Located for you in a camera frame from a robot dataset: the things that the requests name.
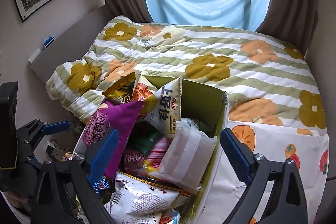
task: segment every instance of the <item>cable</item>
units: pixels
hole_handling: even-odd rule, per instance
[[[330,181],[330,180],[335,180],[336,179],[336,176],[335,177],[330,177],[330,178],[327,178],[327,181]]]
[[[60,149],[62,149],[62,150],[65,150],[65,151],[68,151],[68,152],[73,152],[72,150],[69,150],[69,149],[65,149],[65,148],[61,148],[61,147],[54,147],[54,149],[57,149],[57,150],[60,150]]]

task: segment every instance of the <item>floral duvet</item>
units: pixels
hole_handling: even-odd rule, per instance
[[[82,60],[55,70],[46,89],[87,122],[104,100],[102,92],[132,71],[182,75],[225,90],[233,121],[295,127],[300,134],[327,133],[321,97],[300,51],[240,29],[138,24],[116,17]]]

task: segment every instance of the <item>white snack bag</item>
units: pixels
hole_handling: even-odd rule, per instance
[[[104,205],[105,209],[111,215],[111,207],[110,202]],[[118,216],[118,219],[113,220],[115,224],[125,224],[125,223],[136,223],[136,224],[158,224],[162,215],[162,211],[157,211],[153,213],[148,213],[145,215],[137,215],[137,214],[124,214]]]
[[[182,192],[121,172],[115,176],[115,191],[105,208],[116,224],[135,223],[135,220],[137,224],[158,223],[162,211]]]
[[[153,95],[144,99],[152,109],[144,120],[153,125],[163,136],[174,138],[176,122],[181,120],[182,76],[167,83]]]
[[[190,125],[190,127],[193,127],[199,131],[202,131],[202,132],[210,132],[210,128],[202,123],[201,121],[197,120],[197,119],[191,119],[191,118],[181,118],[181,121],[184,121],[186,122],[188,125]]]
[[[208,166],[217,137],[190,127],[184,121],[176,122],[176,134],[164,155],[159,172],[160,179],[168,180],[179,188],[197,194],[199,183]]]

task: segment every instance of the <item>barcode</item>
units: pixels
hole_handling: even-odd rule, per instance
[[[120,193],[120,192],[115,192],[115,193],[114,193],[114,197],[113,197],[113,199],[112,199],[112,203],[114,203],[115,205],[118,205],[119,200],[120,200],[120,198],[121,198],[122,195],[123,195],[123,194]]]

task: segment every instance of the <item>pink striped package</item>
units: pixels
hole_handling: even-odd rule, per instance
[[[155,175],[159,171],[161,160],[166,154],[172,139],[160,138],[151,149],[148,158],[143,163],[143,168],[148,175]]]

